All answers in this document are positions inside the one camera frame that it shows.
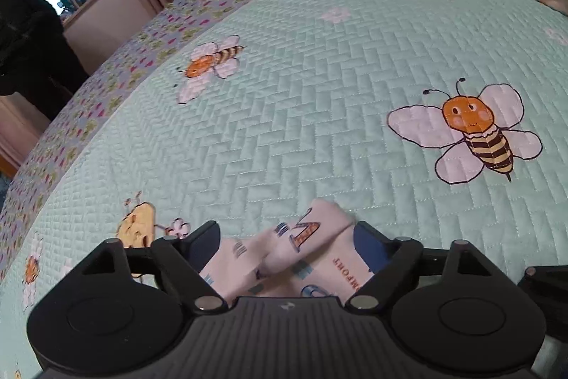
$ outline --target white flower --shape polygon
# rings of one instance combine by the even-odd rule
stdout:
[[[171,223],[171,227],[166,229],[166,234],[182,239],[189,235],[189,230],[191,230],[191,225],[178,217]]]
[[[32,239],[32,248],[29,253],[29,256],[33,257],[36,260],[39,260],[40,256],[42,255],[42,250],[43,250],[43,240],[38,240],[38,234],[34,233]]]
[[[568,46],[568,37],[553,28],[544,28],[544,33],[552,40],[555,40],[563,46]]]
[[[345,7],[333,7],[332,9],[325,12],[320,18],[331,23],[341,23],[347,20],[351,16],[348,8]]]
[[[30,283],[29,285],[24,285],[24,311],[26,308],[31,307],[35,304],[35,281]]]
[[[64,278],[67,273],[73,270],[73,263],[71,258],[67,257],[65,259],[65,263],[61,266],[61,270],[59,271],[59,277]]]

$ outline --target cartoon flower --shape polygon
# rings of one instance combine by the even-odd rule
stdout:
[[[113,98],[110,102],[109,102],[109,113],[113,112],[116,108],[118,108],[120,106],[120,102],[122,101],[122,97],[118,96]]]
[[[546,34],[550,39],[554,40],[555,42],[558,42],[563,46],[568,46],[568,37],[566,37],[560,31],[556,31],[556,29],[554,28],[544,28],[543,31],[544,34]]]
[[[191,225],[178,217],[171,223],[171,227],[166,229],[166,234],[182,239],[189,235],[189,230],[191,230]]]
[[[134,87],[136,81],[138,81],[142,77],[142,74],[143,73],[141,71],[137,71],[130,75],[130,80],[128,85],[129,89],[132,89]]]
[[[92,130],[91,127],[92,127],[92,122],[88,122],[88,123],[87,123],[87,126],[85,127],[85,132],[84,132],[84,133],[87,133],[87,134],[88,134],[89,131]],[[69,151],[67,152],[67,155],[65,156],[65,158],[66,158],[66,160],[67,160],[68,162],[73,162],[73,160],[76,158],[76,156],[77,156],[77,147],[74,146],[73,148],[69,149]]]
[[[333,7],[325,12],[320,18],[331,23],[341,23],[351,16],[349,9],[345,7]]]
[[[73,263],[70,257],[65,259],[65,263],[61,266],[61,270],[59,271],[59,277],[64,278],[67,273],[73,270]]]
[[[183,35],[181,36],[181,40],[182,41],[186,41],[186,40],[190,40],[192,39],[192,37],[195,36],[195,34],[199,31],[198,28],[194,28],[194,29],[186,29],[183,33]]]

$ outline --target black clothing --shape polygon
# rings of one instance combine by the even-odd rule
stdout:
[[[0,0],[0,95],[19,92],[53,120],[88,77],[49,2]]]

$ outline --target wall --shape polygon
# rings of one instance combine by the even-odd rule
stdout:
[[[65,37],[92,74],[152,19],[138,0],[90,0],[65,26]]]

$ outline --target dark jacket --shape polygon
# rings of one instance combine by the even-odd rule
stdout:
[[[31,40],[44,34],[63,34],[63,25],[44,0],[0,0],[0,72],[2,66]]]

